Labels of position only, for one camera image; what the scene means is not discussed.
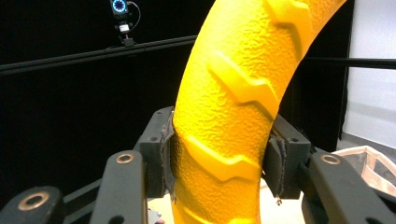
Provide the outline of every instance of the black backdrop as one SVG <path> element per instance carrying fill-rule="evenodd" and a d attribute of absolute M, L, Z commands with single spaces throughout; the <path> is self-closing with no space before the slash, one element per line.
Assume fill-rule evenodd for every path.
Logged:
<path fill-rule="evenodd" d="M 213 4 L 135 2 L 142 11 L 132 32 L 137 43 L 197 35 Z M 347 56 L 353 1 L 348 5 L 308 55 Z M 114 24 L 108 0 L 0 1 L 0 64 L 118 46 Z M 190 51 L 161 49 L 0 77 L 0 207 L 34 186 L 67 194 L 100 178 L 106 159 L 132 148 L 155 110 L 175 104 Z M 280 112 L 332 150 L 345 82 L 345 68 L 303 63 Z"/>

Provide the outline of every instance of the yellow tire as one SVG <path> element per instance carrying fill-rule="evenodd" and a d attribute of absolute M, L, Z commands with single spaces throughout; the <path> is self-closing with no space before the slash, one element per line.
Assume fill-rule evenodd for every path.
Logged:
<path fill-rule="evenodd" d="M 260 223 L 268 135 L 290 79 L 344 0 L 218 0 L 174 115 L 176 223 Z"/>

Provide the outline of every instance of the white object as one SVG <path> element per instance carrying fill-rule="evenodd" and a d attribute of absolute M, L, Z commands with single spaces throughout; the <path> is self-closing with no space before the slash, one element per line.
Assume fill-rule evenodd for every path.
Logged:
<path fill-rule="evenodd" d="M 124 33 L 124 32 L 129 32 L 129 25 L 128 25 L 128 24 L 120 25 L 120 31 L 121 31 L 122 33 Z"/>
<path fill-rule="evenodd" d="M 350 58 L 396 58 L 396 1 L 357 0 Z M 396 70 L 349 68 L 344 132 L 396 148 Z"/>
<path fill-rule="evenodd" d="M 372 147 L 351 147 L 335 151 L 349 161 L 372 188 L 396 197 L 396 165 Z"/>

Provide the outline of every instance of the cable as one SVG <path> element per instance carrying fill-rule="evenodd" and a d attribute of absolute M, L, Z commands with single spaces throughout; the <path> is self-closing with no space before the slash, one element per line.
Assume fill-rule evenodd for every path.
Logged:
<path fill-rule="evenodd" d="M 116 48 L 117 46 L 111 46 L 111 47 L 108 47 L 107 49 L 114 49 L 114 48 Z"/>
<path fill-rule="evenodd" d="M 139 6 L 135 2 L 127 2 L 128 5 L 134 5 L 137 8 L 137 12 L 139 13 L 139 17 L 137 18 L 136 24 L 131 28 L 131 31 L 139 24 L 140 22 L 140 17 L 142 16 L 142 13 L 140 12 Z"/>

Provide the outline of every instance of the metal bar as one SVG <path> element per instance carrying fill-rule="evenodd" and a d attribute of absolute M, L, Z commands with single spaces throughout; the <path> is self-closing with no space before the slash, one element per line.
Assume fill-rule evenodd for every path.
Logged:
<path fill-rule="evenodd" d="M 396 217 L 342 157 L 314 153 L 308 173 L 329 223 L 396 223 Z"/>
<path fill-rule="evenodd" d="M 122 151 L 107 160 L 91 224 L 148 223 L 143 157 Z"/>
<path fill-rule="evenodd" d="M 74 63 L 85 63 L 94 60 L 119 57 L 124 55 L 136 54 L 156 49 L 167 49 L 193 44 L 196 35 L 184 36 L 180 38 L 166 39 L 143 44 L 136 44 L 133 47 L 118 47 L 114 49 L 102 49 L 97 51 L 85 52 L 80 54 L 72 54 L 49 59 L 35 60 L 25 63 L 11 63 L 0 65 L 0 76 L 35 71 L 39 69 L 63 66 Z"/>
<path fill-rule="evenodd" d="M 323 63 L 336 66 L 396 69 L 396 59 L 320 58 L 307 57 L 303 63 Z"/>
<path fill-rule="evenodd" d="M 77 221 L 81 222 L 81 223 L 88 223 L 88 221 L 84 222 L 84 221 L 80 221 L 80 220 L 82 218 L 88 216 L 92 212 L 94 207 L 95 207 L 95 202 L 88 203 L 87 205 L 79 208 L 76 212 L 65 217 L 63 224 L 72 224 L 72 223 L 76 223 Z"/>
<path fill-rule="evenodd" d="M 87 204 L 94 203 L 101 183 L 102 179 L 98 179 L 90 185 L 64 196 L 66 215 L 69 216 Z"/>

